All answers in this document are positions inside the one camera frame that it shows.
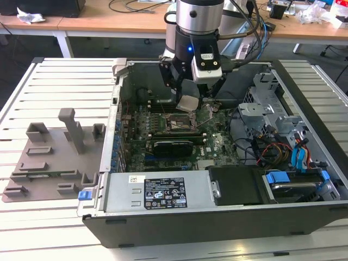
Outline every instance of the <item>desk leg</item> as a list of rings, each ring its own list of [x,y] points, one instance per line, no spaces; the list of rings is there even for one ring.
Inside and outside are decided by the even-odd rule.
[[[56,31],[54,32],[54,36],[57,37],[58,44],[63,54],[64,58],[74,58],[74,54],[72,52],[69,38],[66,36],[65,31]]]
[[[109,49],[110,47],[109,38],[103,37],[103,45],[104,45],[104,49]]]
[[[1,45],[8,45],[9,42],[6,39],[6,36],[4,34],[0,34],[0,44]]]
[[[302,47],[302,44],[301,43],[297,43],[295,48],[294,48],[294,50],[293,50],[293,53],[295,53],[295,54],[300,53],[301,47]]]

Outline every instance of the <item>metal table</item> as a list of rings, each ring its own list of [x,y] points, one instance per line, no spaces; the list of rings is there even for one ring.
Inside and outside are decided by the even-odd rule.
[[[298,63],[320,71],[305,65],[305,61]],[[0,196],[24,148],[30,122],[62,127],[57,119],[59,109],[74,107],[82,126],[92,126],[95,118],[107,123],[113,87],[112,64],[112,59],[45,59],[31,64],[0,113]],[[301,73],[302,77],[306,75],[304,71]],[[333,98],[311,97],[316,93],[315,86],[305,86],[301,87],[302,91],[310,100],[333,101]],[[334,87],[334,84],[320,84],[327,94],[338,94],[339,89]],[[318,111],[320,115],[330,115],[328,112]],[[346,117],[346,112],[332,114]],[[348,256],[348,219],[329,224],[311,235],[107,249],[76,216],[77,203],[77,200],[0,201],[0,260],[337,260]]]

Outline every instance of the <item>blue tab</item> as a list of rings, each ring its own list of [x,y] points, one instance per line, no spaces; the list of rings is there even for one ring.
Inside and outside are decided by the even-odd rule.
[[[92,200],[92,191],[80,191],[78,193],[78,200]]]
[[[322,177],[324,178],[324,180],[330,179],[330,175],[327,173],[326,170],[323,170],[323,171],[321,172],[321,175],[322,175]]]
[[[272,177],[271,173],[267,174],[266,178],[269,184],[274,183],[274,178]]]
[[[285,171],[272,171],[266,175],[269,184],[272,183],[289,183],[290,179]]]

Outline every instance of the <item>desk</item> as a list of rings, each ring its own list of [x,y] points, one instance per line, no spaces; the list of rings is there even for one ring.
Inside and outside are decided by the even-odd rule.
[[[265,0],[258,0],[258,3],[266,3]],[[269,12],[265,11],[266,6],[260,9],[260,14],[266,22],[276,25],[271,42],[287,44],[319,44],[319,45],[348,45],[348,30],[335,29],[328,22],[300,24],[293,15],[283,15],[281,20],[269,18]],[[300,45],[296,45],[294,52],[299,51]]]
[[[30,65],[0,112],[0,197],[27,142],[25,132],[30,122],[43,122],[48,128],[62,127],[57,119],[59,109],[74,107],[82,126],[92,126],[96,121],[107,123],[114,86],[109,77],[113,63],[112,59],[50,58]],[[93,80],[81,76],[93,72],[100,76]],[[318,95],[317,92],[311,95],[310,87],[303,86],[306,97]],[[323,91],[330,88],[321,87]],[[58,100],[56,93],[65,96]],[[97,100],[98,93],[109,98]],[[348,256],[348,219],[335,221],[310,235],[107,249],[77,217],[77,203],[77,200],[4,203],[0,199],[0,260],[289,261],[341,260]],[[274,252],[279,251],[289,255],[274,257]]]
[[[66,58],[73,57],[69,36],[90,36],[104,38],[153,38],[164,39],[166,24],[163,16],[168,5],[155,8],[155,14],[122,14],[108,8],[109,0],[86,0],[85,8],[79,18],[47,17],[47,21],[28,25],[17,17],[0,16],[0,21],[14,34],[53,35]],[[134,3],[134,8],[150,4]],[[125,10],[121,2],[113,8]],[[266,19],[269,12],[260,10]],[[331,24],[300,24],[294,16],[283,19],[267,19],[276,24],[270,41],[296,44],[348,45],[348,30],[334,29]],[[8,32],[0,28],[0,34]]]

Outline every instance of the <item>power supply label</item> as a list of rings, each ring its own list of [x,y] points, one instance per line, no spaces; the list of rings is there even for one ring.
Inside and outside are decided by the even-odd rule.
[[[152,178],[144,180],[146,209],[187,208],[184,178]]]

